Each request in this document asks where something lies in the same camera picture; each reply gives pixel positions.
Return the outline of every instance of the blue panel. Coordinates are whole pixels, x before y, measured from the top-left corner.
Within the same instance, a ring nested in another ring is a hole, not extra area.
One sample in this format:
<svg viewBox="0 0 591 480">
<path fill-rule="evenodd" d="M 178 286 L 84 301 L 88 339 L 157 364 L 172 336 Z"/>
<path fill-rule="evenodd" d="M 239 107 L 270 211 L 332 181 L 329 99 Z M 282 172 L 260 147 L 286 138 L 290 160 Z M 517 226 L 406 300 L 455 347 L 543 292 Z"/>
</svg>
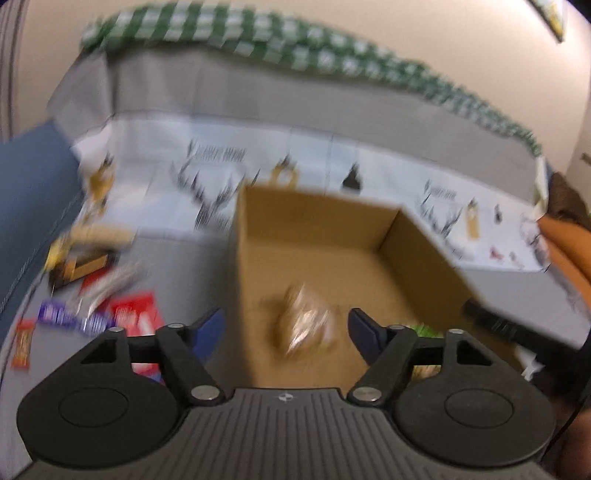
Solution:
<svg viewBox="0 0 591 480">
<path fill-rule="evenodd" d="M 52 122 L 0 144 L 0 342 L 52 240 L 80 211 L 77 172 Z"/>
</svg>

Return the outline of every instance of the red snack package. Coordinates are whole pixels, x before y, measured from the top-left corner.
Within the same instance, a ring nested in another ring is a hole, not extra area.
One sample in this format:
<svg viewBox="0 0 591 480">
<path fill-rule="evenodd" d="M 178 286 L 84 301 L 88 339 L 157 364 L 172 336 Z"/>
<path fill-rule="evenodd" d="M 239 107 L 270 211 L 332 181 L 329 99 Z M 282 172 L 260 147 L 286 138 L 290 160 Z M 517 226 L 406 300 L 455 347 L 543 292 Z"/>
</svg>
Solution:
<svg viewBox="0 0 591 480">
<path fill-rule="evenodd" d="M 164 326 L 152 292 L 111 300 L 109 309 L 117 325 L 125 328 L 128 336 L 153 335 Z M 158 364 L 132 364 L 132 367 L 140 375 L 150 376 L 158 372 Z"/>
</svg>

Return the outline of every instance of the green checkered banner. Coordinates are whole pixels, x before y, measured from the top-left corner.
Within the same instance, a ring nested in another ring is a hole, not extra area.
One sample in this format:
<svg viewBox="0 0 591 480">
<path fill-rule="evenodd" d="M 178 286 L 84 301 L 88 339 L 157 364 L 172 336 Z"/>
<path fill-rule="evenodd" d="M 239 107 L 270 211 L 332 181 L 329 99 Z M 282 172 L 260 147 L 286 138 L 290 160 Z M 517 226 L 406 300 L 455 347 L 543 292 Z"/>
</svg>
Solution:
<svg viewBox="0 0 591 480">
<path fill-rule="evenodd" d="M 424 63 L 288 14 L 218 4 L 147 5 L 91 23 L 82 50 L 113 52 L 160 42 L 202 43 L 293 70 L 406 90 L 499 135 L 520 139 L 536 157 L 542 153 L 529 129 Z"/>
</svg>

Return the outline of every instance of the black cable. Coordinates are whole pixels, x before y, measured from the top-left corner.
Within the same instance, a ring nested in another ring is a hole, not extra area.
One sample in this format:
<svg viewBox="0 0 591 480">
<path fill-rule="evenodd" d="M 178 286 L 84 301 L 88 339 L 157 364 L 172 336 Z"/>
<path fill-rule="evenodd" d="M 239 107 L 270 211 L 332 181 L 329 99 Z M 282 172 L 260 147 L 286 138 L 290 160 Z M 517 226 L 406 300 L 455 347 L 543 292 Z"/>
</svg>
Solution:
<svg viewBox="0 0 591 480">
<path fill-rule="evenodd" d="M 570 425 L 574 422 L 574 420 L 577 417 L 577 415 L 583 409 L 586 401 L 587 401 L 586 398 L 584 398 L 584 399 L 582 399 L 582 400 L 579 401 L 578 405 L 575 407 L 575 409 L 573 410 L 573 412 L 570 414 L 569 419 L 566 422 L 564 422 L 564 424 L 560 427 L 560 430 L 557 431 L 556 434 L 550 440 L 550 442 L 548 444 L 548 447 L 546 448 L 546 452 L 549 452 L 550 449 L 556 444 L 556 442 L 558 442 L 558 439 L 562 435 L 564 435 L 564 432 L 566 432 L 569 429 Z"/>
</svg>

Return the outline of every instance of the metal screw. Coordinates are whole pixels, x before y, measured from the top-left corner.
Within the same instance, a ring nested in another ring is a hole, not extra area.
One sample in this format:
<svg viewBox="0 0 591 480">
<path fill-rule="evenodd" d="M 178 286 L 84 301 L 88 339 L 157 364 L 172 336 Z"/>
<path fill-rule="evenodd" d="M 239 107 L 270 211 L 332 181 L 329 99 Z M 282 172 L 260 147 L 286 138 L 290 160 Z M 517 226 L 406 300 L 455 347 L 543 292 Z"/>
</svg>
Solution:
<svg viewBox="0 0 591 480">
<path fill-rule="evenodd" d="M 191 395 L 197 400 L 215 400 L 220 396 L 220 389 L 213 385 L 199 385 L 191 390 Z"/>
<path fill-rule="evenodd" d="M 379 400 L 382 393 L 374 387 L 358 387 L 353 390 L 353 396 L 359 401 L 373 402 Z"/>
</svg>

